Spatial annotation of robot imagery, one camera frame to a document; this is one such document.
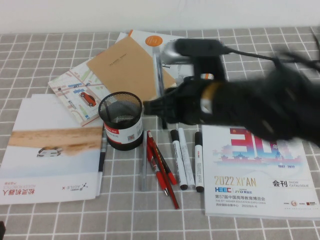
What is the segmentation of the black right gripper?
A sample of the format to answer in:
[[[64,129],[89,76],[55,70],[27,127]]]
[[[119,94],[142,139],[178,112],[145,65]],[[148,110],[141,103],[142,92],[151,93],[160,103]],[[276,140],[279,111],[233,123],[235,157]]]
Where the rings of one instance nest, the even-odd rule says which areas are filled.
[[[199,124],[201,95],[207,86],[206,79],[184,77],[178,86],[167,88],[165,96],[144,101],[144,114],[164,117],[170,124]]]

